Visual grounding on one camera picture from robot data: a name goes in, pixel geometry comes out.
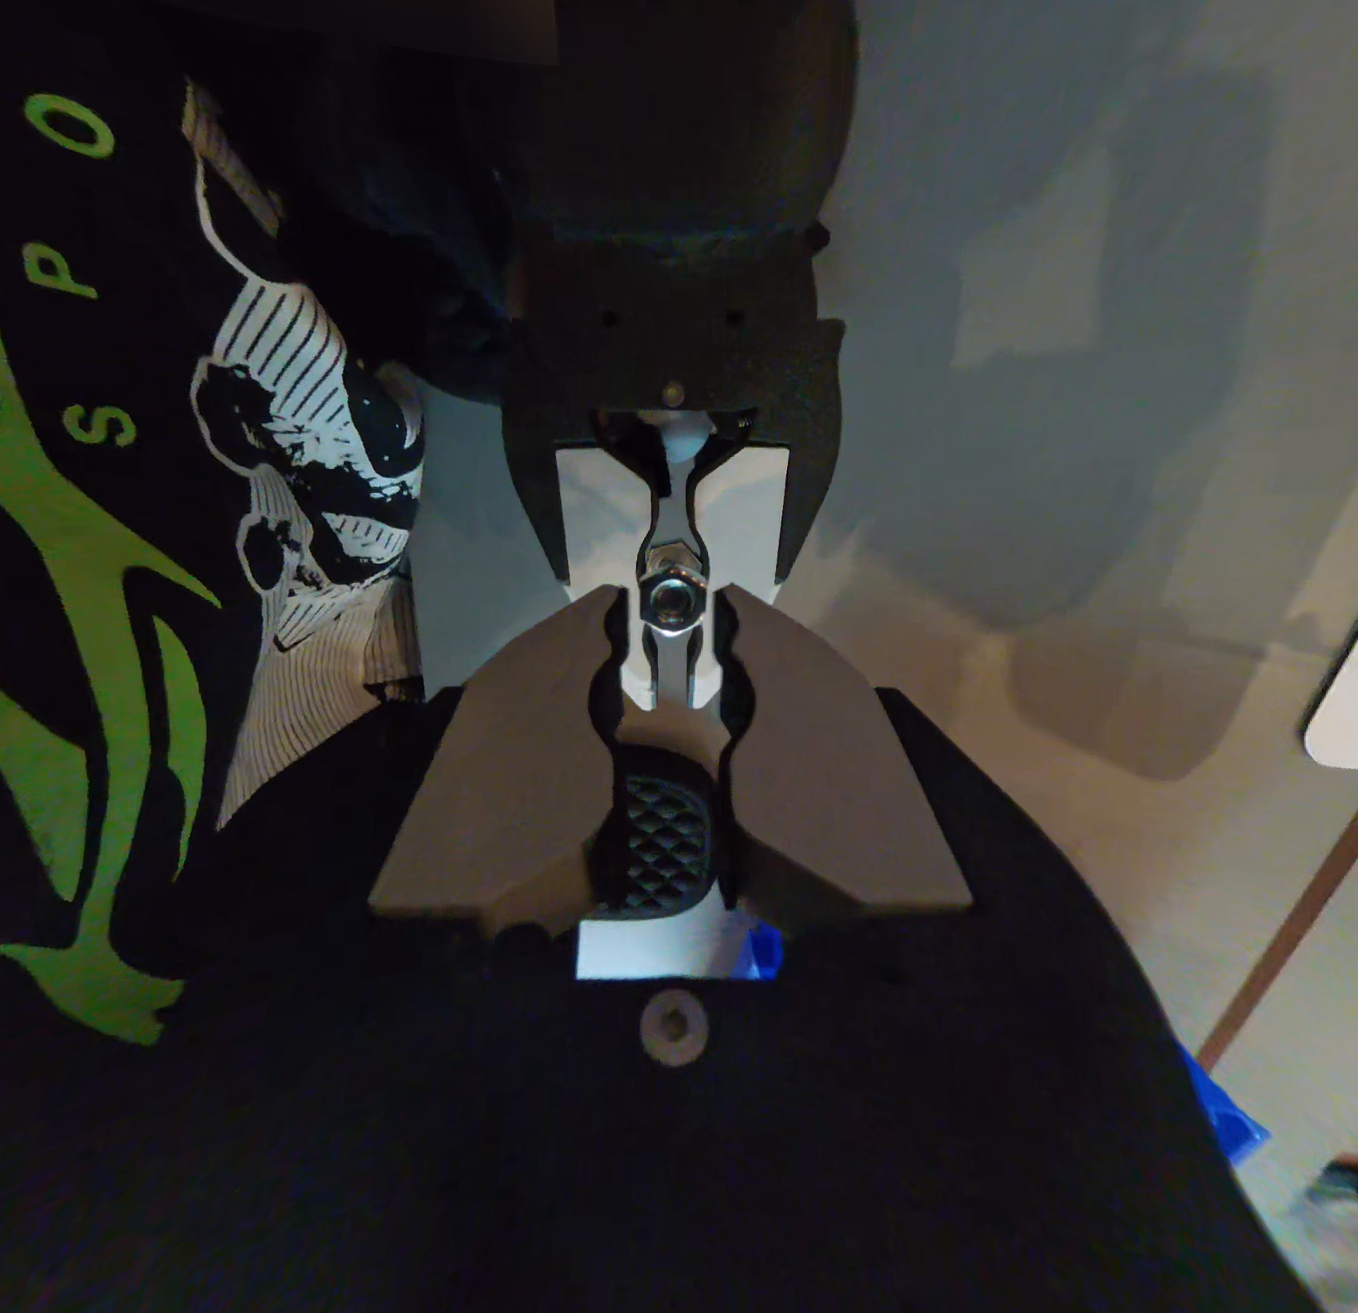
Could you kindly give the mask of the black quilted wrist rest pad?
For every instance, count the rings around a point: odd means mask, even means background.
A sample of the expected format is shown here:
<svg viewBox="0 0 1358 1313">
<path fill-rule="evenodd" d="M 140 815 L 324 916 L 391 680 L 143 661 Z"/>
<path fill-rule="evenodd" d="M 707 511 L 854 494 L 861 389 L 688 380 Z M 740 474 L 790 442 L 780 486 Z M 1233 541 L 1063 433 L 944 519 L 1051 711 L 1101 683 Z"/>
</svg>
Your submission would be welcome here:
<svg viewBox="0 0 1358 1313">
<path fill-rule="evenodd" d="M 622 743 L 613 764 L 610 811 L 586 855 L 590 918 L 688 915 L 722 880 L 716 783 L 701 761 L 660 746 Z"/>
</svg>

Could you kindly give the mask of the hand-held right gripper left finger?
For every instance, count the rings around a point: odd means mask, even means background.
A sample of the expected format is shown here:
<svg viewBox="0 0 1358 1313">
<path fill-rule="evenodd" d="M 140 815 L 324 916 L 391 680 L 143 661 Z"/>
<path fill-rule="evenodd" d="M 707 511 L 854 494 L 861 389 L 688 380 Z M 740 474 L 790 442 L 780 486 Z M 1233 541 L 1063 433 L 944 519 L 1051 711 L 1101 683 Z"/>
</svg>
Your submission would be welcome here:
<svg viewBox="0 0 1358 1313">
<path fill-rule="evenodd" d="M 463 689 L 368 897 L 374 915 L 577 925 L 615 766 L 590 696 L 627 594 L 601 586 L 508 643 Z"/>
</svg>

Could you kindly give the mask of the person's left forearm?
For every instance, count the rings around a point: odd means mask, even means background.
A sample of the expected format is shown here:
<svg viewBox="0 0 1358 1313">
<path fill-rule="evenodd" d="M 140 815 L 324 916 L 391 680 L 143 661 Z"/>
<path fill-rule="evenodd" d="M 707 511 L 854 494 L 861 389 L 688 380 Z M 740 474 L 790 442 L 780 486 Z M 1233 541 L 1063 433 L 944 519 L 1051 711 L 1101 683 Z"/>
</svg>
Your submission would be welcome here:
<svg viewBox="0 0 1358 1313">
<path fill-rule="evenodd" d="M 354 350 L 497 407 L 516 235 L 483 85 L 447 55 L 322 42 L 288 128 L 283 235 Z"/>
</svg>

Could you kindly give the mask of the blue plastic bin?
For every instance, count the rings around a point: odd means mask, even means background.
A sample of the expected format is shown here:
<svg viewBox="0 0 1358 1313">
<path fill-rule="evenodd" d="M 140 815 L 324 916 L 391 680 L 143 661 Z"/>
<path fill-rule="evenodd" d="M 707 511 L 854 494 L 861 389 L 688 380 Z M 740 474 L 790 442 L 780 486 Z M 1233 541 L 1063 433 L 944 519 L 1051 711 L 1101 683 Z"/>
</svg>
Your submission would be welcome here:
<svg viewBox="0 0 1358 1313">
<path fill-rule="evenodd" d="M 780 976 L 785 958 L 783 933 L 766 922 L 755 922 L 744 933 L 730 971 L 741 982 L 772 982 Z M 1179 1044 L 1187 1069 L 1221 1152 L 1233 1168 L 1240 1168 L 1260 1152 L 1271 1133 L 1243 1110 L 1197 1063 L 1185 1044 Z"/>
</svg>

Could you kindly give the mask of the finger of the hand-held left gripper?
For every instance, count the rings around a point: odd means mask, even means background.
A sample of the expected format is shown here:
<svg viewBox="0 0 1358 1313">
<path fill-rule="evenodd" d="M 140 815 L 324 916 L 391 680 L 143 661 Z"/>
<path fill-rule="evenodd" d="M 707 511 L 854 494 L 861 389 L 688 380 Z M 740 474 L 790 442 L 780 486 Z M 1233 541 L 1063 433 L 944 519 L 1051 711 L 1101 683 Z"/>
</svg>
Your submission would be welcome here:
<svg viewBox="0 0 1358 1313">
<path fill-rule="evenodd" d="M 654 530 L 649 483 L 601 447 L 557 450 L 568 546 L 566 593 L 580 600 L 599 586 L 627 593 L 627 655 L 621 688 L 643 711 L 657 708 L 657 671 L 641 621 L 638 558 Z"/>
<path fill-rule="evenodd" d="M 785 447 L 743 447 L 701 474 L 699 458 L 679 466 L 677 497 L 686 505 L 688 547 L 702 568 L 688 583 L 691 627 L 679 636 L 677 693 L 704 710 L 722 688 L 716 655 L 716 594 L 735 585 L 771 603 L 782 589 L 777 560 L 788 474 Z"/>
</svg>

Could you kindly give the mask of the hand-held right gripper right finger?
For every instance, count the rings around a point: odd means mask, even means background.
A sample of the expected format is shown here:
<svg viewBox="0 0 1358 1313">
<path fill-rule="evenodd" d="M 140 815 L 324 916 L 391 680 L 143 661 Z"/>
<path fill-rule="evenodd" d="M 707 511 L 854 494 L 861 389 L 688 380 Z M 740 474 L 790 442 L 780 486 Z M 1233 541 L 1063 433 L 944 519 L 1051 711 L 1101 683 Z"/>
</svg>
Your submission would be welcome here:
<svg viewBox="0 0 1358 1313">
<path fill-rule="evenodd" d="M 760 919 L 960 913 L 972 893 L 874 686 L 752 593 L 718 593 L 724 893 Z"/>
</svg>

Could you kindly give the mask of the person's black printed shirt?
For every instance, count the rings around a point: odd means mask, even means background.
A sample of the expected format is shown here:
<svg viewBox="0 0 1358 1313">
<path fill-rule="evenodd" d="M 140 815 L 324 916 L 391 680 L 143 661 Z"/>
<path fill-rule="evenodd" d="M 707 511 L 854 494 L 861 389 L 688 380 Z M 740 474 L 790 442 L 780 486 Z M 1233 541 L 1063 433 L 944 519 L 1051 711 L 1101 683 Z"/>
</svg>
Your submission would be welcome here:
<svg viewBox="0 0 1358 1313">
<path fill-rule="evenodd" d="M 432 385 L 350 347 L 283 235 L 330 39 L 4 0 L 5 1026 L 154 1046 L 221 833 L 422 699 Z"/>
</svg>

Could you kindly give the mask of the pale rectangular tray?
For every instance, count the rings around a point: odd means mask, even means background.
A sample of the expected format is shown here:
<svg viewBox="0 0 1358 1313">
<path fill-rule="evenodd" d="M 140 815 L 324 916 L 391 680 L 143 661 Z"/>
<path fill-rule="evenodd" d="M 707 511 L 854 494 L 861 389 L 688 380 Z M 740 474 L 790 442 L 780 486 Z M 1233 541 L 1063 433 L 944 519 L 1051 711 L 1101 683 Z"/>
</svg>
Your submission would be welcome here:
<svg viewBox="0 0 1358 1313">
<path fill-rule="evenodd" d="M 1316 693 L 1301 732 L 1307 757 L 1329 769 L 1357 771 L 1357 629 Z"/>
</svg>

